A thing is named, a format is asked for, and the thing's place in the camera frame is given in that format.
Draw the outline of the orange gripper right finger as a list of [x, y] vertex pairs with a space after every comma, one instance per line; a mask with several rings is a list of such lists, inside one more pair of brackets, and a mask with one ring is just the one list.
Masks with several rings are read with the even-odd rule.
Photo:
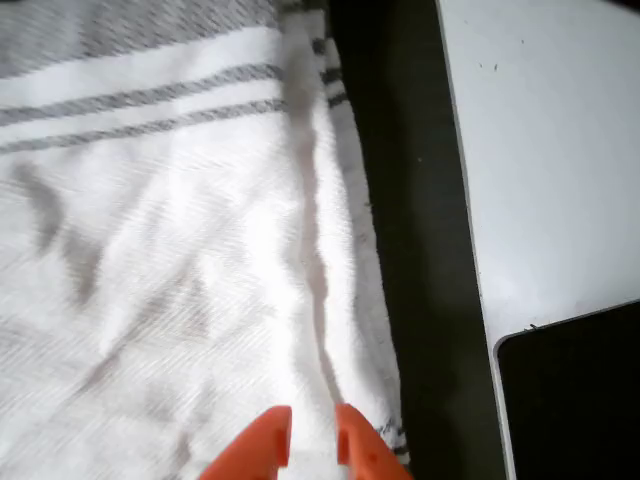
[[365, 416], [350, 404], [335, 408], [337, 462], [355, 480], [411, 480], [412, 476], [387, 447]]

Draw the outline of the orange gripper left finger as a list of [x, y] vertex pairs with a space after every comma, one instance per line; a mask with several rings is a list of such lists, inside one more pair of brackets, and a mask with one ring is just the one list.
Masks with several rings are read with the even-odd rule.
[[203, 471], [201, 480], [276, 480], [288, 466], [292, 409], [274, 406], [251, 422]]

